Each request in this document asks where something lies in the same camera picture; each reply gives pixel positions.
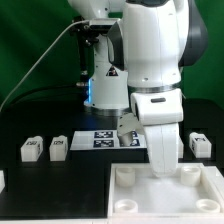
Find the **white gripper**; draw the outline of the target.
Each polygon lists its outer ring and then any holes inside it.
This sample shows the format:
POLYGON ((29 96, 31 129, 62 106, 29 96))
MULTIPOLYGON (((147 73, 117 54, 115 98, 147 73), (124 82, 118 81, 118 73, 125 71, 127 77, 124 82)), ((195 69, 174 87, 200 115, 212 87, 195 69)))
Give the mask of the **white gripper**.
POLYGON ((130 102, 131 113, 118 119, 119 140, 129 146, 133 141, 131 132, 142 133, 153 174, 174 174, 178 165, 179 123, 183 121, 181 90, 132 93, 130 102))

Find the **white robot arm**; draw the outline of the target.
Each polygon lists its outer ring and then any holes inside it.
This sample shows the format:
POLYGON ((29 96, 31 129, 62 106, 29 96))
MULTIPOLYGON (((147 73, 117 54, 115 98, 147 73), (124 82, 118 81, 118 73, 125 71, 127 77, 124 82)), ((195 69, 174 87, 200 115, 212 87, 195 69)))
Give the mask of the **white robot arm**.
POLYGON ((177 169, 183 120, 181 69, 208 41, 195 0, 67 0, 94 47, 94 73, 84 101, 91 112, 120 117, 124 144, 142 133, 156 176, 177 169))

